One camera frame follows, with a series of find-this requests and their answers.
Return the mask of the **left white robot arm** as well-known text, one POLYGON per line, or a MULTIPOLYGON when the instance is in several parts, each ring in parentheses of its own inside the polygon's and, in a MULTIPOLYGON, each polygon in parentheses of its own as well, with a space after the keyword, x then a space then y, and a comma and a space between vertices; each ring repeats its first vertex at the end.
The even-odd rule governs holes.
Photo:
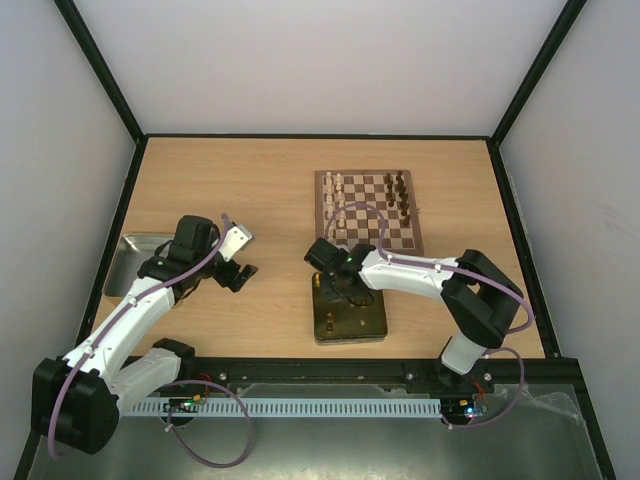
POLYGON ((68 353, 45 358, 32 377, 31 426, 47 439, 49 455, 60 445, 88 454, 100 451, 120 418, 153 391, 176 381, 189 368, 192 347, 162 340, 141 359, 127 358, 150 328, 214 279, 239 291, 257 269, 240 266, 235 255, 254 239, 243 225, 183 216, 174 235, 141 263, 119 304, 97 329, 68 353))

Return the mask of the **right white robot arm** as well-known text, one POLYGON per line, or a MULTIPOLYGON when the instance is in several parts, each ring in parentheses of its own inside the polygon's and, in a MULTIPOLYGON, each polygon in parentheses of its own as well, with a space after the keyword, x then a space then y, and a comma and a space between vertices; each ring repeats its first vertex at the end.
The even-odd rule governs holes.
POLYGON ((439 354, 435 377, 445 390, 460 390, 477 361, 503 344, 526 307, 521 290, 488 257, 467 249, 459 257, 429 259, 357 244, 346 250, 317 239, 304 261, 319 274, 321 295, 369 307, 375 294, 393 290, 438 300, 458 331, 439 354))

